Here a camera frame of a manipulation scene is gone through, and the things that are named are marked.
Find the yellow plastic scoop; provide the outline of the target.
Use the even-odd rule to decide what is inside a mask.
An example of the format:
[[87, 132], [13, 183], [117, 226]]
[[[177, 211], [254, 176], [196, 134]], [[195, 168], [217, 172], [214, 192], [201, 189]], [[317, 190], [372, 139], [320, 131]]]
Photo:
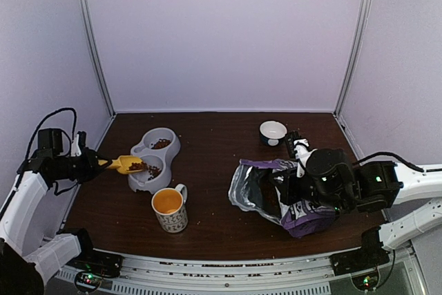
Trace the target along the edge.
[[111, 164], [99, 164], [109, 166], [108, 169], [116, 170], [118, 173], [123, 175], [132, 174], [128, 171], [128, 168], [134, 162], [143, 162], [139, 157], [133, 155], [121, 155], [117, 159], [113, 160]]

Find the purple pet food bag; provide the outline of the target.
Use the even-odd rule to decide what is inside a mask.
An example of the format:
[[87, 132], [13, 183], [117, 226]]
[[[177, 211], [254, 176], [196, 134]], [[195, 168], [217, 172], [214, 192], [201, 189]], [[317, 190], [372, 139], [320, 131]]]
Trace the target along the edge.
[[[231, 204], [242, 211], [254, 211], [264, 219], [271, 221], [294, 238], [302, 238], [309, 234], [324, 231], [338, 220], [339, 211], [332, 207], [319, 206], [308, 200], [301, 200], [292, 205], [280, 202], [278, 176], [296, 175], [297, 166], [291, 160], [253, 161], [240, 160], [231, 180], [228, 197]], [[280, 205], [280, 217], [269, 215], [262, 208], [261, 187], [274, 186]]]

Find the right arm base board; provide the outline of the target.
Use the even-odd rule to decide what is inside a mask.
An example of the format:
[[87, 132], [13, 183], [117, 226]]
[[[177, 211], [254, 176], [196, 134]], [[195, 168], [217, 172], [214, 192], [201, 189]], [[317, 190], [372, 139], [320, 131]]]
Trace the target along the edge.
[[360, 248], [332, 254], [329, 259], [335, 276], [349, 274], [357, 290], [371, 292], [382, 285], [379, 267], [390, 262], [390, 255], [384, 250], [370, 253]]

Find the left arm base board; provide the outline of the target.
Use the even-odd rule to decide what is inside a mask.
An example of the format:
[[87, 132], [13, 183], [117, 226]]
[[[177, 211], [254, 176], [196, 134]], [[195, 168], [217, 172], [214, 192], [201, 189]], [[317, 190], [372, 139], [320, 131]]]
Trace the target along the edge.
[[66, 265], [78, 269], [74, 285], [81, 292], [94, 292], [106, 279], [120, 276], [123, 256], [100, 250], [82, 253]]

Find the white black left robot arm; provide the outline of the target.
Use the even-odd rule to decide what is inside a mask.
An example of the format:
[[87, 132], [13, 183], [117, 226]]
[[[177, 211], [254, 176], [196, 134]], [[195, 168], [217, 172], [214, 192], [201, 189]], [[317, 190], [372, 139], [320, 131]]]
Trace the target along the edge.
[[50, 189], [56, 195], [60, 180], [82, 184], [96, 178], [111, 160], [85, 145], [86, 134], [78, 132], [64, 155], [61, 129], [41, 129], [37, 149], [27, 156], [1, 208], [1, 293], [43, 294], [47, 282], [74, 260], [85, 270], [99, 264], [99, 254], [85, 229], [63, 231], [50, 242], [25, 255], [23, 244], [32, 217]]

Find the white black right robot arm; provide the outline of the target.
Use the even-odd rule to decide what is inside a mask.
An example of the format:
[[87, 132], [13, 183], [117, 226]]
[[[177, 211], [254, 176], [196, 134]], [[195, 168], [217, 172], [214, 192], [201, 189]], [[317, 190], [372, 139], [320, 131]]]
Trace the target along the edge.
[[296, 154], [296, 167], [269, 179], [280, 201], [306, 200], [340, 213], [374, 212], [426, 198], [422, 207], [402, 218], [366, 231], [354, 262], [366, 269], [399, 245], [441, 225], [441, 167], [417, 166], [390, 152], [373, 153], [351, 163], [341, 149], [315, 149]]

